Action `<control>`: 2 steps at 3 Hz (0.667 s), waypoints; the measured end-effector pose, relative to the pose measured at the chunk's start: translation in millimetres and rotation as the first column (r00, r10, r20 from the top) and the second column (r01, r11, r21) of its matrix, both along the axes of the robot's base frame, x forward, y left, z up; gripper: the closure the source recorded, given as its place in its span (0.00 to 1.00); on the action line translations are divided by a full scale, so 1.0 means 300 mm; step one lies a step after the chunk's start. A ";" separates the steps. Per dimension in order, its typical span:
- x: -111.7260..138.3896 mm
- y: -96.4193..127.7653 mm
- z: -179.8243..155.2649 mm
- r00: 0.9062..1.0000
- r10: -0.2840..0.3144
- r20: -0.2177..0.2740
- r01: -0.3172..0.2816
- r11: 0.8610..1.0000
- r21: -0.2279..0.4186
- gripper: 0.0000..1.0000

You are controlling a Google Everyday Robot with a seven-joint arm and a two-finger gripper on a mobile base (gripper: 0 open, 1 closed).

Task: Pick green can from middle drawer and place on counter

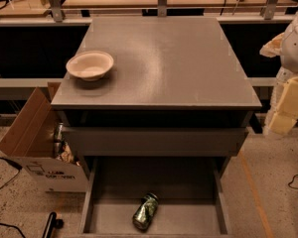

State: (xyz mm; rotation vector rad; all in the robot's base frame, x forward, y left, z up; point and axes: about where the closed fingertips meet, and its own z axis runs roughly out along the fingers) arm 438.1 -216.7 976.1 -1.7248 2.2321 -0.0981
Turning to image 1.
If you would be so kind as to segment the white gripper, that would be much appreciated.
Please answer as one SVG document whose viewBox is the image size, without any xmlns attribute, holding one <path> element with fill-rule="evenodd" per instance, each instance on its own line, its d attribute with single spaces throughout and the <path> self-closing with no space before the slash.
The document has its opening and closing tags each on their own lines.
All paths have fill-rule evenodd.
<svg viewBox="0 0 298 238">
<path fill-rule="evenodd" d="M 259 53 L 267 58 L 281 54 L 284 34 L 281 33 L 262 46 Z M 298 120 L 298 73 L 281 67 L 276 76 L 270 98 L 270 109 L 264 122 L 266 137 L 283 137 L 295 126 Z"/>
</svg>

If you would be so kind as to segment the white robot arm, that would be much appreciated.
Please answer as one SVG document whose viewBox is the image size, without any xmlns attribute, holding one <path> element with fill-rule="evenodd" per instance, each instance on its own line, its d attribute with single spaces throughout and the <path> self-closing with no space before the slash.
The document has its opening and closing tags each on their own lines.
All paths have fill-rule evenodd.
<svg viewBox="0 0 298 238">
<path fill-rule="evenodd" d="M 280 56 L 281 68 L 264 122 L 264 135 L 279 138 L 287 135 L 298 121 L 298 14 L 259 53 L 268 58 Z"/>
</svg>

